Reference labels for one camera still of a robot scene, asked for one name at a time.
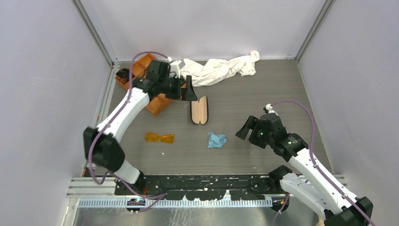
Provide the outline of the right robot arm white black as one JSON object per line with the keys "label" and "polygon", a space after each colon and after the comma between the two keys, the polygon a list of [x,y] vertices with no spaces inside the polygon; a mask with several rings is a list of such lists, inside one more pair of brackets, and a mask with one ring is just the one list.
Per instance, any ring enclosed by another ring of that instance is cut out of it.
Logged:
{"label": "right robot arm white black", "polygon": [[274,193],[292,194],[312,209],[326,226],[369,226],[373,204],[359,198],[336,179],[310,152],[309,145],[295,133],[288,133],[276,113],[260,118],[249,116],[236,133],[260,148],[270,146],[291,166],[306,177],[302,181],[282,165],[269,173],[269,188]]}

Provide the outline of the blue cleaning cloth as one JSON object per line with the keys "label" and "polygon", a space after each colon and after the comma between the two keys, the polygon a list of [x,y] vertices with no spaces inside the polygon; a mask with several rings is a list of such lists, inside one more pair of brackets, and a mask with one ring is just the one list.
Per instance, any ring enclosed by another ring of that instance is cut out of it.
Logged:
{"label": "blue cleaning cloth", "polygon": [[208,133],[208,148],[222,148],[226,143],[226,135],[214,134],[212,131]]}

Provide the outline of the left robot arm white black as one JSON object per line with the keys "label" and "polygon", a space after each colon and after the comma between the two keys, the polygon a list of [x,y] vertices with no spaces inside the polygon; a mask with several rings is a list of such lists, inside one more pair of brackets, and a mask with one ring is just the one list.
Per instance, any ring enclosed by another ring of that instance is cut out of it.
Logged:
{"label": "left robot arm white black", "polygon": [[144,182],[139,179],[143,173],[126,160],[120,140],[133,119],[159,94],[173,100],[198,99],[192,77],[180,74],[184,65],[182,60],[152,60],[144,76],[136,76],[131,81],[132,87],[112,113],[95,128],[87,127],[83,132],[88,166],[95,164],[107,169],[124,180],[126,189],[133,195],[144,190]]}

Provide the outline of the black glasses case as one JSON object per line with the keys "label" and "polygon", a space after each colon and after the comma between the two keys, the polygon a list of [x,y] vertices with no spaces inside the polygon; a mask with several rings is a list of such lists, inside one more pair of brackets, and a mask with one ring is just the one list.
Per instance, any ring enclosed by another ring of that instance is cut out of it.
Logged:
{"label": "black glasses case", "polygon": [[190,102],[191,121],[197,125],[205,125],[209,119],[208,97],[202,96],[197,101]]}

